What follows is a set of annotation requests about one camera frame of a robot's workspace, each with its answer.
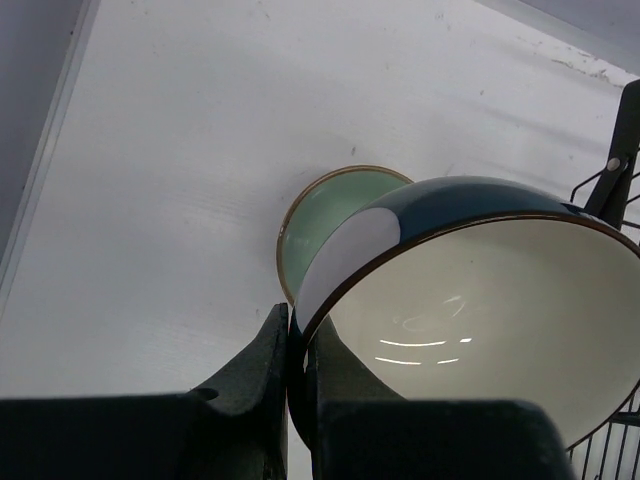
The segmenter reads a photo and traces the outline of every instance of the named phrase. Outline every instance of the metal wire rack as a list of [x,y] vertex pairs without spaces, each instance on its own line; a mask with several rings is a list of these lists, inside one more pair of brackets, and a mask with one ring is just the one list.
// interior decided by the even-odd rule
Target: metal wire rack
[[[578,184],[571,191],[570,201],[573,203],[576,194],[599,179],[606,169],[607,167]],[[634,170],[632,181],[637,177],[640,177],[640,172],[636,173]],[[640,194],[629,193],[625,206],[638,199]],[[628,220],[628,216],[627,211],[622,220],[623,230],[628,227],[640,231],[640,223]],[[609,422],[570,449],[568,454],[576,477],[581,480],[640,479],[640,390]]]

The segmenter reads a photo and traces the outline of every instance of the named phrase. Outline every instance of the ceramic bowl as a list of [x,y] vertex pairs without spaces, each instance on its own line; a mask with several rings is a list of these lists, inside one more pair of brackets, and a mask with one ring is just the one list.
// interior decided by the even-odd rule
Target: ceramic bowl
[[[530,401],[570,447],[638,386],[639,260],[619,231],[524,185],[414,183],[360,209],[319,248],[296,297],[290,356],[302,372],[330,315],[342,342],[403,397]],[[289,385],[294,421],[301,378]]]
[[354,165],[334,170],[305,188],[285,215],[276,247],[278,277],[289,303],[293,305],[311,260],[342,222],[410,183],[388,168]]

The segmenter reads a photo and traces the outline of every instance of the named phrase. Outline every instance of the metal bolt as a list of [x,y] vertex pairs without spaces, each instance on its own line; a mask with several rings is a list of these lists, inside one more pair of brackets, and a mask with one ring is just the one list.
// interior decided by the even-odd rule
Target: metal bolt
[[619,167],[620,167],[619,158],[614,157],[607,162],[607,170],[609,170],[610,172],[616,171]]

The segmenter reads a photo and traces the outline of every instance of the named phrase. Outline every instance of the black metal frame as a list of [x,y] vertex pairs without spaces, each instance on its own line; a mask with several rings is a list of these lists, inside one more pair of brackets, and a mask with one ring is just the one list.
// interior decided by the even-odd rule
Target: black metal frame
[[188,393],[0,401],[0,478],[286,478],[288,320]]
[[318,328],[305,373],[316,479],[570,479],[546,415],[515,401],[409,401]]
[[[572,191],[570,201],[573,202],[577,192],[597,179],[597,182],[585,204],[585,210],[591,215],[600,218],[614,228],[620,230],[622,226],[640,229],[640,224],[625,220],[627,205],[635,202],[640,195],[629,198],[632,182],[640,176],[635,172],[637,155],[640,147],[640,80],[625,86],[620,98],[620,107],[616,118],[616,124],[609,149],[609,157],[605,167],[598,173],[579,183]],[[627,411],[615,414],[606,425],[606,437],[601,461],[596,478],[603,479],[603,472],[608,458],[609,444],[614,425],[623,425],[622,442],[616,459],[615,480],[618,480],[621,472],[621,464],[625,451],[627,432],[629,428],[640,427],[640,393],[630,400]],[[586,455],[582,463],[581,479],[587,478],[587,470],[590,459],[595,452],[592,450],[593,436],[585,440]],[[569,451],[569,457],[573,460],[575,449]],[[636,478],[639,471],[640,443],[634,455],[632,479]]]

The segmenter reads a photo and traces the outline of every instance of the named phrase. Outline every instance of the white surface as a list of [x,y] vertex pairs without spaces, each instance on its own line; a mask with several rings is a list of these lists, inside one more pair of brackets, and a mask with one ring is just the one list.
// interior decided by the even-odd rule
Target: white surface
[[636,255],[596,230],[511,220],[408,250],[329,315],[349,349],[402,396],[527,400],[569,447],[638,383],[639,282]]
[[284,299],[275,240],[310,181],[377,163],[566,197],[630,78],[467,0],[102,2],[3,285],[0,395],[198,384]]

